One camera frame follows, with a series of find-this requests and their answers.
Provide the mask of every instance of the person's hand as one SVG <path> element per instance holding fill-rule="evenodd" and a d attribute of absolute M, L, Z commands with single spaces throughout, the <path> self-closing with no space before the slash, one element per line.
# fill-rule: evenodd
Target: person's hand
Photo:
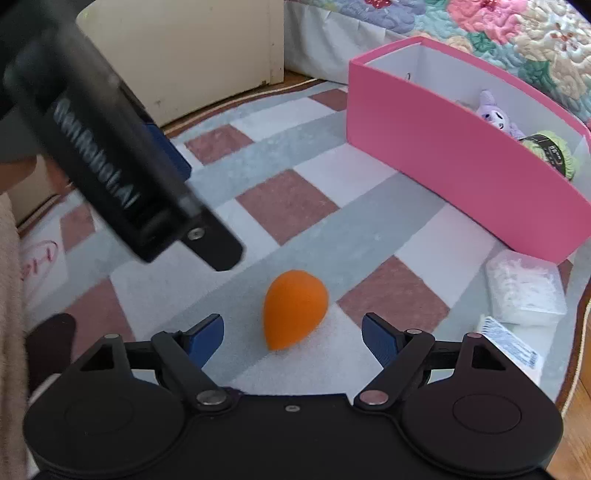
<path fill-rule="evenodd" d="M 30 157 L 11 163 L 0 163 L 0 194 L 26 179 L 37 165 L 37 158 Z"/>
<path fill-rule="evenodd" d="M 66 194 L 68 178 L 57 163 L 50 158 L 45 159 L 47 178 L 56 193 Z M 0 194 L 11 189 L 16 184 L 26 179 L 37 166 L 37 158 L 29 157 L 11 163 L 0 163 Z"/>

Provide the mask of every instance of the stuffed toy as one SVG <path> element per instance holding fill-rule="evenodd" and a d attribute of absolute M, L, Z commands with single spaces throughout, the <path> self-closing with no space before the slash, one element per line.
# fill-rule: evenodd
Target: stuffed toy
<path fill-rule="evenodd" d="M 476 114 L 516 140 L 521 140 L 525 137 L 517 125 L 509 120 L 509 116 L 499 108 L 495 102 L 495 98 L 488 90 L 483 90 L 480 93 L 480 106 L 476 110 Z"/>

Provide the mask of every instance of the pink box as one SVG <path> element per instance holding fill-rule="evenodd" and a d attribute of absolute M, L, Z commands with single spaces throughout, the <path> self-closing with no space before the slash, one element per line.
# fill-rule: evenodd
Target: pink box
<path fill-rule="evenodd" d="M 572 184 L 462 106 L 477 107 L 484 89 L 525 135 L 550 130 L 567 141 L 580 170 Z M 453 47 L 413 37 L 353 59 L 347 139 L 520 253 L 560 263 L 591 235 L 591 204 L 576 188 L 591 180 L 589 130 L 530 85 Z"/>

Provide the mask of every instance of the plastic container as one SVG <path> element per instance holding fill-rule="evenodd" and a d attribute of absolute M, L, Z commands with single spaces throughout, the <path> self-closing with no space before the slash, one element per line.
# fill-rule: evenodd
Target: plastic container
<path fill-rule="evenodd" d="M 558 268 L 505 250 L 486 264 L 494 318 L 517 325 L 555 325 L 566 314 Z"/>

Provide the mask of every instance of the bedspread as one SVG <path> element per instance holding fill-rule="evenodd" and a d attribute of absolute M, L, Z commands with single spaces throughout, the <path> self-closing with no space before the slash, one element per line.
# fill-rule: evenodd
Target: bedspread
<path fill-rule="evenodd" d="M 472 53 L 591 126 L 591 24 L 564 0 L 297 0 Z"/>

